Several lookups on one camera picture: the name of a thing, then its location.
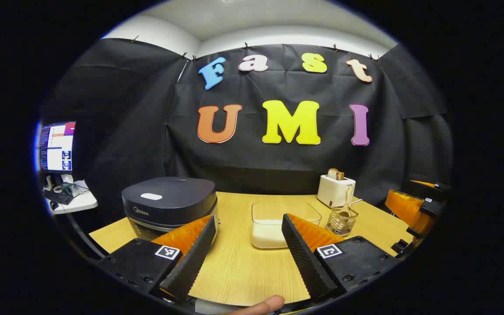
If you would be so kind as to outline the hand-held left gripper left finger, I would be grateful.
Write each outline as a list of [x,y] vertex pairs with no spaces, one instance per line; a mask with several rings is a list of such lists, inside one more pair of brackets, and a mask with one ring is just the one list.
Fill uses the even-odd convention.
[[207,215],[152,241],[134,238],[97,261],[97,267],[137,291],[184,302],[217,234]]

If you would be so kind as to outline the white toaster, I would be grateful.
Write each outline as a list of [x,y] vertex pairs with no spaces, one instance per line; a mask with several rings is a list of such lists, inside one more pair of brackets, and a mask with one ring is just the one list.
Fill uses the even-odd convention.
[[345,178],[342,181],[320,176],[317,199],[330,208],[350,207],[353,201],[356,181]]

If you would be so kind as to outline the black backdrop cloth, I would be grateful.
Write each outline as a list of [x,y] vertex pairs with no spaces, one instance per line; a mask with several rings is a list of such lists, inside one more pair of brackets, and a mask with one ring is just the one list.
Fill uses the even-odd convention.
[[451,181],[447,102],[401,46],[378,60],[285,44],[188,60],[105,38],[41,114],[77,122],[73,172],[106,223],[124,217],[124,188],[164,176],[208,179],[222,192],[314,195],[336,168],[380,208],[408,180]]

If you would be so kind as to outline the metal wire chopstick holder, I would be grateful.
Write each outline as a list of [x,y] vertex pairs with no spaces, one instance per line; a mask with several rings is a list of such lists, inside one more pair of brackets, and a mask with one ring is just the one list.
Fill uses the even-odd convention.
[[353,210],[352,208],[350,208],[351,212],[354,214],[355,223],[351,226],[351,229],[342,229],[339,226],[339,223],[337,222],[337,219],[336,219],[337,211],[340,210],[341,208],[342,208],[342,206],[341,207],[336,206],[336,207],[331,208],[331,214],[329,215],[329,219],[326,224],[326,229],[329,229],[335,235],[338,235],[341,237],[347,237],[352,232],[352,229],[356,223],[356,220],[358,218],[359,213],[357,211]]

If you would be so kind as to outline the black keyboard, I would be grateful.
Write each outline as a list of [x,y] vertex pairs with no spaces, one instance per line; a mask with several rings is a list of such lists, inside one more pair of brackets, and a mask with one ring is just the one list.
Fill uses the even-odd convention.
[[53,191],[44,190],[42,193],[46,199],[61,205],[69,205],[70,202],[74,199],[73,195],[66,195],[63,193],[56,193]]

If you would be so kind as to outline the wooden spoon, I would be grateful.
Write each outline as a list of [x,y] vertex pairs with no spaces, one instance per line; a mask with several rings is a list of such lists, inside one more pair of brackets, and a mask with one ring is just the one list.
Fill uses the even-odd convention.
[[344,205],[340,210],[337,211],[336,214],[337,222],[342,229],[351,229],[351,226],[355,223],[354,214],[350,210],[353,194],[354,186],[350,185],[346,190]]

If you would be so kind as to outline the clear plastic rice container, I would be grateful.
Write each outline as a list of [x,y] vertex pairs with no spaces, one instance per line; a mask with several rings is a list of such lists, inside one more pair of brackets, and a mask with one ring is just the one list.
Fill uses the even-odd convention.
[[282,220],[284,214],[291,213],[318,225],[322,216],[306,202],[256,202],[252,205],[252,221]]

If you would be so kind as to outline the white side table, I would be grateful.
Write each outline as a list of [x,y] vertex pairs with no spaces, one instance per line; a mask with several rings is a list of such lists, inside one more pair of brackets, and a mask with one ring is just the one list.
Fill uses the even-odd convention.
[[50,205],[51,201],[45,199],[46,208],[50,214],[70,214],[98,207],[98,202],[92,194],[92,191],[88,189],[88,185],[85,181],[75,181],[74,184],[76,184],[76,187],[73,189],[74,198],[68,205],[58,204],[55,208],[52,208]]

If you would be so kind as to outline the computer monitor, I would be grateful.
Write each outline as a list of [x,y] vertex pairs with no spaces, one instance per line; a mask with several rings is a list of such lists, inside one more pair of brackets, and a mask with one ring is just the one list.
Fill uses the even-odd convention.
[[74,120],[41,126],[38,136],[38,159],[42,172],[73,173],[75,127]]

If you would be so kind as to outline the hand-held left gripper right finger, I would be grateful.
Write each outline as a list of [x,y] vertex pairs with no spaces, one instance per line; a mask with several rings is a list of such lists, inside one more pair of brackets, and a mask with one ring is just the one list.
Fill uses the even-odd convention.
[[281,230],[312,303],[366,287],[399,263],[364,237],[344,239],[290,213]]

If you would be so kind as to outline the black and silver rice cooker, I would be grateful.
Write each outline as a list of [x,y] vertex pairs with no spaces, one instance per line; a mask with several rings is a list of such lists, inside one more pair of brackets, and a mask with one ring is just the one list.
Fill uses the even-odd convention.
[[217,201],[215,183],[198,178],[159,177],[122,190],[126,217],[136,237],[146,241],[207,215],[219,231]]

